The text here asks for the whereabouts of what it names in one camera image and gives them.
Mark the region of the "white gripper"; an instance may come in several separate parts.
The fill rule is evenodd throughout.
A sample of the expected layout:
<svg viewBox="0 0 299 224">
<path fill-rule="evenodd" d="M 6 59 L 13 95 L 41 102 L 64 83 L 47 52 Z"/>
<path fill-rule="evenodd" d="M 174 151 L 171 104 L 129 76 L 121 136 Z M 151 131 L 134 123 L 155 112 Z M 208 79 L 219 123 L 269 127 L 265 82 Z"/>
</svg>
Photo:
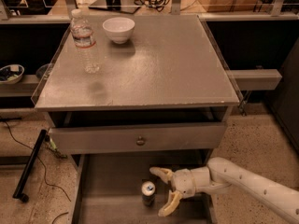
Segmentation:
<svg viewBox="0 0 299 224">
<path fill-rule="evenodd" d="M 159 210 L 159 217 L 171 215 L 179 206 L 180 200 L 193 197 L 196 186 L 192 172 L 188 169 L 177 170 L 174 173 L 167 168 L 150 167 L 149 171 L 167 184 L 171 180 L 173 191 L 169 191 L 167 203 Z"/>
</svg>

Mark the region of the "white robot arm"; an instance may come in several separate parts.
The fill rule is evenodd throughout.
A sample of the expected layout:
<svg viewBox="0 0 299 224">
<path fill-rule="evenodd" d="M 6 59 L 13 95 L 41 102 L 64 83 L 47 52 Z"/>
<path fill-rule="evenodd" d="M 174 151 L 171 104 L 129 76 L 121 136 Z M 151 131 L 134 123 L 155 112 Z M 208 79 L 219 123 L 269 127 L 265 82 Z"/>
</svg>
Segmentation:
<svg viewBox="0 0 299 224">
<path fill-rule="evenodd" d="M 159 210 L 159 217 L 171 215 L 182 199 L 197 193 L 219 194 L 235 185 L 270 208 L 290 224 L 299 224 L 299 192 L 256 175 L 225 158 L 210 159 L 205 167 L 180 169 L 173 172 L 162 167 L 150 167 L 153 175 L 165 184 L 170 183 L 167 203 Z"/>
</svg>

